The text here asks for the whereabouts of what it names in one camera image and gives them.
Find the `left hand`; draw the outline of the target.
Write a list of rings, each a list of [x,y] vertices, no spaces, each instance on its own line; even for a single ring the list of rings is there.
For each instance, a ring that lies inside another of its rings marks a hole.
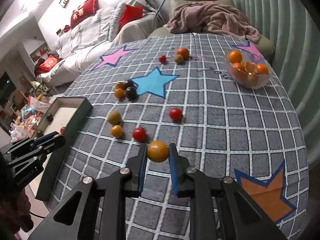
[[[29,232],[34,227],[30,214],[31,203],[23,189],[16,198],[16,203],[1,199],[1,239],[16,239],[21,229]]]

